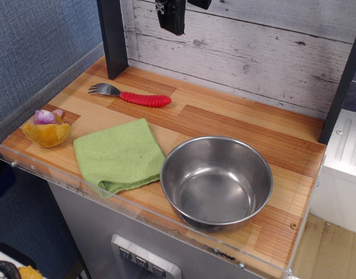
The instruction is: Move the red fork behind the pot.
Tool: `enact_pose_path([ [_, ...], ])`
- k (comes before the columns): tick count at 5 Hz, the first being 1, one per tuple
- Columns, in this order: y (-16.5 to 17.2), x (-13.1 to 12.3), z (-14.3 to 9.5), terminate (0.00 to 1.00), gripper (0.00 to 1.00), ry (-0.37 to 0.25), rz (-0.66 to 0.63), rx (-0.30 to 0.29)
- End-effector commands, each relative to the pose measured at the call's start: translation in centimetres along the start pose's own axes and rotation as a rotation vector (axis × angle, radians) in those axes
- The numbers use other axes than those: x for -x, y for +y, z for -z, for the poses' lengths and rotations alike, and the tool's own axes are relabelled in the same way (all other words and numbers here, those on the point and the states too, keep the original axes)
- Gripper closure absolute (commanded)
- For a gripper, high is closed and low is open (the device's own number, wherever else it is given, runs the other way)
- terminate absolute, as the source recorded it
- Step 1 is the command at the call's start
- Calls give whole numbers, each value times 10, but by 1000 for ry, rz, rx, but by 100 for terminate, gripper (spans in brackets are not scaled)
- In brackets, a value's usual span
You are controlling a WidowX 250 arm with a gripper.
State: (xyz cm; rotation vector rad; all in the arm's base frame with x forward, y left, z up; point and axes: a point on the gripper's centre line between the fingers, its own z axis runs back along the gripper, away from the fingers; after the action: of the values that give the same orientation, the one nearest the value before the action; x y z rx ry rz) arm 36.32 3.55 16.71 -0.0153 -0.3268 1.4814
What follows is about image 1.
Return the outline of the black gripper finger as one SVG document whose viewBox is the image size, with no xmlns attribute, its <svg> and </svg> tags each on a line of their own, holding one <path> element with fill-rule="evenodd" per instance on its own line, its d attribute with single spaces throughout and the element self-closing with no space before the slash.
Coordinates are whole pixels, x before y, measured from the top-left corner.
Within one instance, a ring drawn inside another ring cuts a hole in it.
<svg viewBox="0 0 356 279">
<path fill-rule="evenodd" d="M 181 0 L 155 1 L 160 27 L 175 35 L 184 34 L 186 2 Z"/>
<path fill-rule="evenodd" d="M 208 10 L 212 1 L 211 0 L 188 0 L 187 2 L 201 9 Z"/>
</svg>

